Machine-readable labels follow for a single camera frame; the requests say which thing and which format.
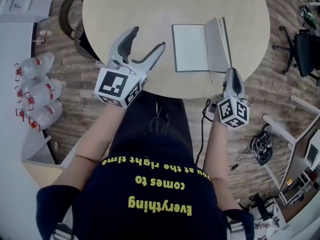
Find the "round table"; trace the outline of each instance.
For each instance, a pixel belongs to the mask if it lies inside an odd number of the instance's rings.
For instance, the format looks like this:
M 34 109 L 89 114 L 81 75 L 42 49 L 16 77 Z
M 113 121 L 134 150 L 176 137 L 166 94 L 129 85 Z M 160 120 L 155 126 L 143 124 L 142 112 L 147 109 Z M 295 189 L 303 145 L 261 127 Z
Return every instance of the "round table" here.
M 111 44 L 131 27 L 139 26 L 139 32 L 130 60 L 142 59 L 165 41 L 165 51 L 148 73 L 144 90 L 172 98 L 220 94 L 225 77 L 215 72 L 175 72 L 173 24 L 204 25 L 214 17 L 225 17 L 232 65 L 243 80 L 262 61 L 270 36 L 265 0 L 84 0 L 82 17 L 87 38 L 105 64 Z

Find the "wooden floor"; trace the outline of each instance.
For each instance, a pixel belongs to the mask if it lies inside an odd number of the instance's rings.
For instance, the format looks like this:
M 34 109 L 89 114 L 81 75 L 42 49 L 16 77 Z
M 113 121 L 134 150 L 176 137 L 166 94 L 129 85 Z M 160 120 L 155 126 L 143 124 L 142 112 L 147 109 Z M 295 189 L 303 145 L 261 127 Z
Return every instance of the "wooden floor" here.
M 63 0 L 53 0 L 50 18 L 38 25 L 38 32 L 41 29 L 51 30 L 52 36 L 47 37 L 47 43 L 36 46 L 36 54 L 52 52 L 55 55 L 55 63 L 50 78 L 56 78 L 63 82 L 64 89 L 60 101 L 63 105 L 63 116 L 48 129 L 52 135 L 52 146 L 57 142 L 58 149 L 55 151 L 60 161 L 68 154 L 83 133 L 89 129 L 103 109 L 103 104 L 94 97 L 94 87 L 98 77 L 99 69 L 95 67 L 95 61 L 81 57 L 75 50 L 73 41 L 68 39 L 58 25 L 59 8 Z M 230 165 L 235 164 L 235 158 L 240 155 L 248 145 L 249 141 L 261 129 L 264 121 L 262 116 L 270 114 L 274 120 L 283 124 L 294 137 L 299 136 L 307 125 L 314 119 L 314 116 L 294 104 L 290 95 L 295 95 L 314 106 L 320 108 L 318 99 L 320 89 L 316 88 L 315 81 L 310 78 L 301 78 L 294 67 L 284 76 L 281 74 L 286 66 L 288 53 L 280 50 L 273 50 L 272 45 L 287 46 L 283 32 L 278 27 L 284 25 L 289 33 L 301 29 L 303 19 L 296 16 L 295 11 L 299 5 L 306 4 L 311 0 L 266 0 L 271 23 L 269 46 L 260 66 L 245 81 L 245 92 L 248 95 L 250 106 L 250 123 L 246 127 L 237 130 L 230 130 L 228 133 L 228 154 Z M 75 27 L 81 19 L 82 3 L 79 0 L 72 5 L 69 19 Z M 202 109 L 206 99 L 184 100 L 187 117 L 189 121 L 194 155 L 196 156 L 201 146 L 201 118 Z M 204 151 L 200 158 L 199 165 L 202 167 L 204 153 L 206 150 L 208 135 L 211 124 L 204 124 Z M 287 142 L 272 133 L 273 157 L 269 166 L 275 174 L 284 172 L 287 165 L 290 150 Z M 247 158 L 245 161 L 255 162 L 254 158 Z M 265 194 L 273 186 L 273 182 L 267 171 L 255 163 L 241 164 L 235 171 L 229 174 L 229 184 L 233 195 L 247 201 L 248 197 L 255 193 Z

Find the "black office chair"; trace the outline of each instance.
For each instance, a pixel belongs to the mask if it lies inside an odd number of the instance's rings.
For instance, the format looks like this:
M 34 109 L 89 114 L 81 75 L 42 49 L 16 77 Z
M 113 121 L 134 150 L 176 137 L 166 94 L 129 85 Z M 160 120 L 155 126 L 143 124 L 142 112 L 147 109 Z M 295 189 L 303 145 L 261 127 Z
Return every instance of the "black office chair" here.
M 63 0 L 58 17 L 60 29 L 68 38 L 74 41 L 74 47 L 81 56 L 100 61 L 88 41 L 82 19 L 76 29 L 73 29 L 69 23 L 69 12 L 74 1 L 75 0 Z
M 282 74 L 285 75 L 288 73 L 294 58 L 296 62 L 294 67 L 299 69 L 301 77 L 312 77 L 316 80 L 316 86 L 319 87 L 320 77 L 312 74 L 312 71 L 314 69 L 320 70 L 320 57 L 317 57 L 317 54 L 319 54 L 320 51 L 320 37 L 313 34 L 313 29 L 300 29 L 299 33 L 294 36 L 294 40 L 292 42 L 286 27 L 280 26 L 279 30 L 284 30 L 289 47 L 273 45 L 272 48 L 274 50 L 279 48 L 290 52 L 286 69 L 282 71 Z

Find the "red bottle cap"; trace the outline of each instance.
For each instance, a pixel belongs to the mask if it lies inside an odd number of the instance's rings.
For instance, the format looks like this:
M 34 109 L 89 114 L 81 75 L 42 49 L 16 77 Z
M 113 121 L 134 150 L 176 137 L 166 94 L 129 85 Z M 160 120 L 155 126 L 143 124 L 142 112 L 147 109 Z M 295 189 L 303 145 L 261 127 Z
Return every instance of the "red bottle cap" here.
M 24 94 L 22 93 L 22 90 L 19 90 L 16 92 L 16 95 L 18 98 L 22 97 Z
M 16 75 L 16 76 L 21 75 L 21 73 L 22 73 L 22 70 L 21 70 L 21 68 L 20 68 L 20 67 L 19 67 L 18 69 L 16 69 L 16 70 L 15 70 L 15 75 Z
M 34 98 L 32 98 L 32 97 L 28 98 L 27 102 L 29 105 L 35 103 Z
M 25 121 L 25 112 L 21 108 L 15 109 L 15 115 L 17 117 L 21 117 L 23 122 Z

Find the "white wall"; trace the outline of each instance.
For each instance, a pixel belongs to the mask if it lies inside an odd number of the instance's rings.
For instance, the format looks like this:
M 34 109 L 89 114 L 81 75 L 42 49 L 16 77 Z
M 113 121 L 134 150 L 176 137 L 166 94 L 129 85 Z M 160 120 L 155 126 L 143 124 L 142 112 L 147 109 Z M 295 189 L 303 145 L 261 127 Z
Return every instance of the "white wall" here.
M 320 217 L 320 191 L 313 199 L 300 211 L 292 220 L 290 225 L 290 235 L 296 236 L 299 232 L 310 226 Z
M 0 23 L 0 236 L 4 240 L 41 239 L 35 220 L 39 187 L 20 161 L 44 137 L 15 115 L 14 63 L 30 57 L 32 30 L 32 23 Z
M 309 240 L 320 227 L 320 192 L 269 240 Z

